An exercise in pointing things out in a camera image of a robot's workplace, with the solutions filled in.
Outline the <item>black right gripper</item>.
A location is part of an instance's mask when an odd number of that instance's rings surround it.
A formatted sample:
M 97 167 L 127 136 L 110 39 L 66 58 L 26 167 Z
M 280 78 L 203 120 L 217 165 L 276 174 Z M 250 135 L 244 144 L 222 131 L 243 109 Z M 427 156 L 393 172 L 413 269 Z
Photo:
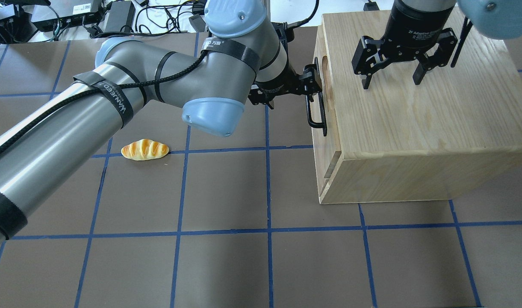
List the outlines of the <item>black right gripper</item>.
M 369 88 L 374 73 L 391 63 L 418 60 L 415 85 L 433 68 L 446 66 L 458 42 L 454 30 L 445 28 L 455 4 L 455 0 L 395 0 L 382 37 L 362 36 L 351 59 L 363 89 Z

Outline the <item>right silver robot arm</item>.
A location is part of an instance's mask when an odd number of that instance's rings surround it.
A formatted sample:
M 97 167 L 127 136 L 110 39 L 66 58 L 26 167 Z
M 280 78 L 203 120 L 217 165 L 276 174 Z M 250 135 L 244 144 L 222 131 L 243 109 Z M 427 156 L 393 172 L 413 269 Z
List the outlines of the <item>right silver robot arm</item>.
M 416 60 L 419 85 L 433 68 L 456 66 L 472 28 L 490 39 L 522 36 L 522 0 L 396 0 L 382 37 L 362 36 L 351 67 L 368 89 L 374 73 Z

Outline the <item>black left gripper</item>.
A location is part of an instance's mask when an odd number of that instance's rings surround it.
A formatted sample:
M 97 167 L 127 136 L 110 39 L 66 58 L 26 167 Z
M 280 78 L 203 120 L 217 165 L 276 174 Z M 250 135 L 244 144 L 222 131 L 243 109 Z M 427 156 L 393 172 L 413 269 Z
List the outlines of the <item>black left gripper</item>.
M 308 64 L 303 74 L 297 74 L 289 60 L 288 43 L 295 39 L 294 29 L 298 23 L 272 23 L 280 45 L 277 54 L 268 64 L 261 66 L 248 99 L 253 105 L 267 105 L 274 109 L 273 99 L 276 96 L 293 94 L 306 95 L 306 103 L 314 99 L 323 103 L 323 84 L 319 76 L 318 66 Z

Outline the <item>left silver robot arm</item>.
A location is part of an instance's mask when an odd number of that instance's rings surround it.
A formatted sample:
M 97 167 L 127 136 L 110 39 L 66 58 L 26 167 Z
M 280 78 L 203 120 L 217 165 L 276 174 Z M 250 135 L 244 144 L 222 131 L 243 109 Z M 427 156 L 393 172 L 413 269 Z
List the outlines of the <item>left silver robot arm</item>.
M 192 128 L 227 137 L 245 103 L 321 94 L 317 64 L 297 74 L 259 0 L 209 0 L 198 58 L 143 41 L 107 39 L 95 69 L 0 136 L 0 244 L 150 101 L 182 109 Z

